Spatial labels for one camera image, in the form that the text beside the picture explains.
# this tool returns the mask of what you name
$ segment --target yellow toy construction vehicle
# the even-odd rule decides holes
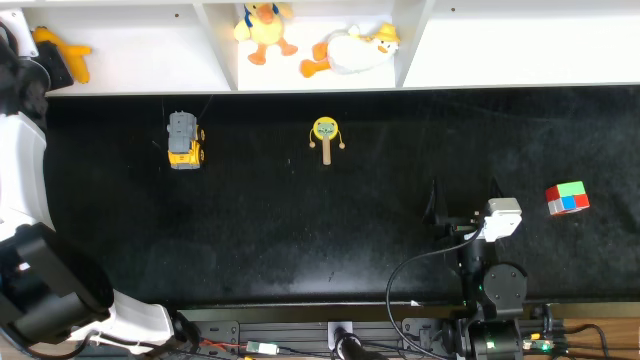
[[[186,112],[169,116],[169,162],[178,170],[199,169],[204,163],[204,130],[198,119]]]

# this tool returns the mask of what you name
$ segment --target colorful cube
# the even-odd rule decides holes
[[[546,195],[551,215],[577,212],[590,206],[582,181],[556,185],[547,189]]]

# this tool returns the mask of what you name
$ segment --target wooden handle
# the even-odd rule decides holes
[[[326,135],[322,138],[322,163],[331,165],[331,140]]]

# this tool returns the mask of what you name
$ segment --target yellow banana toy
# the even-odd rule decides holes
[[[55,44],[64,58],[71,76],[81,84],[89,82],[89,70],[84,62],[83,56],[91,54],[91,48],[82,45],[67,45],[56,34],[52,33],[46,27],[37,27],[33,31],[33,40],[36,43],[50,41]]]

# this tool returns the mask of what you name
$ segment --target red cube face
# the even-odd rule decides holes
[[[578,209],[588,208],[589,206],[591,206],[589,204],[589,198],[587,197],[587,194],[576,195],[573,198],[576,200],[576,207]]]
[[[545,194],[547,195],[547,202],[552,202],[554,200],[560,199],[560,192],[558,191],[558,186],[548,188]]]

